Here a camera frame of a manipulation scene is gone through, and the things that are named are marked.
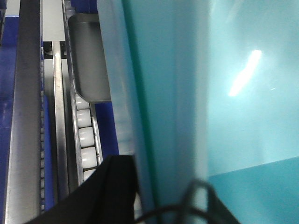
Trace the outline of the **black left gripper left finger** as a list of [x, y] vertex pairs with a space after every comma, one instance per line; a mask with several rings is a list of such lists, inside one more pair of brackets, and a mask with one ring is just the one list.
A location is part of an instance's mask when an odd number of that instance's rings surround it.
[[107, 157], [74, 192], [31, 224], [133, 224], [138, 179], [134, 158]]

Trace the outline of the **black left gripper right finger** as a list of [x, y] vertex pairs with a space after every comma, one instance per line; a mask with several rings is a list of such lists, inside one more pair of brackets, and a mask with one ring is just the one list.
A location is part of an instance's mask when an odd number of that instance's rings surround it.
[[[194, 197], [199, 189], [207, 193], [206, 210], [193, 205]], [[238, 224], [240, 222], [218, 198], [213, 186], [200, 179], [191, 181], [181, 202], [181, 223], [185, 224], [190, 215], [202, 218], [209, 224]]]

